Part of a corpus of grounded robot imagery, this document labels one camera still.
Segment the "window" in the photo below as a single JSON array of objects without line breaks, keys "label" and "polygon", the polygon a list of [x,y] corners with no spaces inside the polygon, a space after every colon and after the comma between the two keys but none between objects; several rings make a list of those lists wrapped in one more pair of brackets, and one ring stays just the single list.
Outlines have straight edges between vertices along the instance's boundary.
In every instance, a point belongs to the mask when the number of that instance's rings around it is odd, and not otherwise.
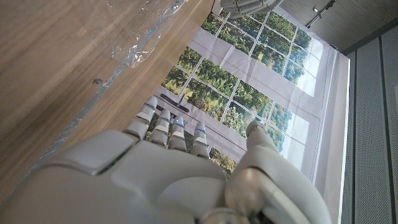
[{"label": "window", "polygon": [[[202,28],[314,95],[323,45],[277,13],[230,19],[222,11]],[[189,47],[162,86],[244,138],[248,124],[260,121],[279,153],[301,169],[310,123]],[[236,163],[216,149],[210,156],[230,175]]]},{"label": "window", "polygon": [[222,11],[202,28],[314,96],[323,44],[276,12],[230,19]]}]

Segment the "white robotic hand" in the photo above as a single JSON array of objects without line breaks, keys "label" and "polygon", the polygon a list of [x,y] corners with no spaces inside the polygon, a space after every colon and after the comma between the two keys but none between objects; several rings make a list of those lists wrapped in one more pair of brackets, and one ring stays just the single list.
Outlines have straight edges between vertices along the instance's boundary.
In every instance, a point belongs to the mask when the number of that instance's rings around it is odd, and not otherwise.
[{"label": "white robotic hand", "polygon": [[230,18],[236,19],[256,13],[266,13],[278,7],[283,0],[221,0],[224,11],[230,12]]},{"label": "white robotic hand", "polygon": [[227,181],[209,160],[203,123],[190,153],[180,116],[167,142],[167,110],[143,140],[156,106],[149,98],[123,132],[104,131],[42,164],[0,223],[331,223],[321,195],[261,123],[248,126],[248,151]]}]

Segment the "window pane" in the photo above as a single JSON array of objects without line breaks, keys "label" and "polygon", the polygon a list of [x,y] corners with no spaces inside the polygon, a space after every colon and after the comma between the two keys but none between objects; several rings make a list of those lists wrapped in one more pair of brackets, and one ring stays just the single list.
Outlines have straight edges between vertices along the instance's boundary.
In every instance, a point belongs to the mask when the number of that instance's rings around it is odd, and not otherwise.
[{"label": "window pane", "polygon": [[229,178],[238,163],[230,159],[228,156],[220,153],[215,148],[210,149],[209,155],[210,160],[219,165],[223,170],[226,178]]},{"label": "window pane", "polygon": [[168,91],[178,95],[188,79],[188,74],[181,71],[177,67],[173,67],[166,79],[162,83],[162,87]]},{"label": "window pane", "polygon": [[216,120],[220,120],[228,99],[221,96],[210,87],[198,82],[194,78],[191,79],[187,87],[183,91],[185,100],[188,103],[203,110]]},{"label": "window pane", "polygon": [[251,17],[257,19],[259,22],[263,23],[264,19],[266,19],[267,14],[266,13],[256,13],[251,15]]},{"label": "window pane", "polygon": [[312,39],[311,54],[314,54],[318,59],[321,59],[323,52],[323,44],[316,39]]},{"label": "window pane", "polygon": [[248,35],[243,34],[239,29],[227,23],[224,25],[218,37],[246,54],[249,54],[254,43],[253,39]]},{"label": "window pane", "polygon": [[317,59],[316,56],[310,54],[308,60],[304,61],[304,68],[309,71],[314,77],[316,77],[319,69],[319,63],[319,59]]},{"label": "window pane", "polygon": [[237,19],[228,19],[228,22],[236,25],[237,27],[241,28],[243,31],[245,31],[247,34],[252,36],[253,38],[257,38],[257,34],[260,31],[261,24],[254,21],[248,16],[245,17],[240,17]]},{"label": "window pane", "polygon": [[192,72],[193,68],[197,65],[201,58],[201,55],[196,53],[191,48],[187,47],[184,52],[181,54],[177,65],[181,66],[188,72]]},{"label": "window pane", "polygon": [[292,52],[290,53],[290,59],[300,65],[301,67],[304,67],[304,61],[308,60],[310,54],[306,52],[305,50],[301,49],[300,47],[297,47],[296,45],[292,46]]},{"label": "window pane", "polygon": [[266,24],[287,37],[289,40],[293,39],[296,26],[275,12],[270,13]]},{"label": "window pane", "polygon": [[305,74],[305,69],[297,66],[289,60],[286,66],[285,78],[296,84],[299,82],[299,78]]},{"label": "window pane", "polygon": [[270,124],[283,130],[301,143],[305,143],[307,140],[310,123],[277,103],[272,110]]},{"label": "window pane", "polygon": [[272,30],[264,28],[261,32],[259,41],[275,48],[282,54],[287,55],[289,53],[290,42]]},{"label": "window pane", "polygon": [[243,137],[246,137],[246,128],[249,123],[256,117],[238,106],[236,103],[231,102],[228,111],[224,118],[223,124],[231,128]]},{"label": "window pane", "polygon": [[299,67],[290,60],[286,67],[285,78],[296,84],[308,95],[314,96],[317,79],[304,68]]},{"label": "window pane", "polygon": [[312,37],[304,30],[298,29],[294,43],[309,51],[311,49]]},{"label": "window pane", "polygon": [[223,9],[218,16],[220,16],[222,19],[225,19],[225,17],[227,15],[228,15],[228,12],[224,11],[224,9]]},{"label": "window pane", "polygon": [[215,17],[212,13],[210,13],[201,25],[201,27],[207,30],[207,32],[216,35],[218,28],[220,28],[222,23],[223,21],[221,19]]},{"label": "window pane", "polygon": [[200,64],[196,76],[227,96],[232,94],[232,90],[238,80],[238,78],[205,58]]},{"label": "window pane", "polygon": [[272,106],[272,100],[243,81],[236,89],[234,98],[236,102],[253,111],[261,118],[267,119]]},{"label": "window pane", "polygon": [[301,170],[305,146],[272,127],[269,127],[267,131],[279,153],[298,170]]},{"label": "window pane", "polygon": [[284,145],[284,141],[285,141],[285,134],[277,131],[276,129],[272,128],[272,127],[268,127],[268,135],[269,137],[271,137],[272,141],[274,142],[276,148],[278,149],[278,152],[282,152],[283,150],[283,145]]},{"label": "window pane", "polygon": [[267,67],[273,69],[273,71],[282,74],[286,63],[286,58],[280,53],[265,47],[262,44],[257,44],[253,50],[252,58],[267,65]]}]

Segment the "ceiling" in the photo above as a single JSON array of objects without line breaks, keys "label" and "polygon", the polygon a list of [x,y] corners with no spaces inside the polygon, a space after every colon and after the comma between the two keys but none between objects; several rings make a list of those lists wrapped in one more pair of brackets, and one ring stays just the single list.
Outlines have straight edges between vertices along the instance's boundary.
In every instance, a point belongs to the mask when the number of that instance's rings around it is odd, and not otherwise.
[{"label": "ceiling", "polygon": [[[285,0],[280,5],[299,22],[307,25],[330,0]],[[351,45],[398,17],[398,0],[337,0],[310,30],[338,50]]]}]

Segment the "robot finger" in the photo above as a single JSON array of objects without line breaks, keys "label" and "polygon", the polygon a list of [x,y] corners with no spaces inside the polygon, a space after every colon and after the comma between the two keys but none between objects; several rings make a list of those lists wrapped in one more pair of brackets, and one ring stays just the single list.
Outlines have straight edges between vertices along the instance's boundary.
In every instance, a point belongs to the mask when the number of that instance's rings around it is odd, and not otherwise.
[{"label": "robot finger", "polygon": [[174,125],[172,128],[172,135],[169,141],[169,149],[177,149],[183,152],[187,151],[184,137],[184,120],[181,116],[174,118]]},{"label": "robot finger", "polygon": [[195,127],[195,134],[193,135],[191,154],[209,159],[210,157],[208,148],[209,147],[206,142],[205,124],[203,124],[203,122],[199,122]]},{"label": "robot finger", "polygon": [[170,111],[162,110],[157,120],[155,129],[149,138],[150,142],[166,146],[167,134],[169,133]]},{"label": "robot finger", "polygon": [[132,119],[130,124],[124,129],[123,132],[132,134],[138,137],[140,140],[144,139],[144,136],[148,130],[149,123],[152,116],[155,113],[157,106],[157,99],[154,96],[148,98],[148,100],[142,106],[140,112]]},{"label": "robot finger", "polygon": [[246,136],[248,137],[246,144],[248,150],[254,146],[269,147],[276,152],[278,151],[275,147],[274,142],[266,131],[266,127],[259,121],[252,121],[246,128]]}]

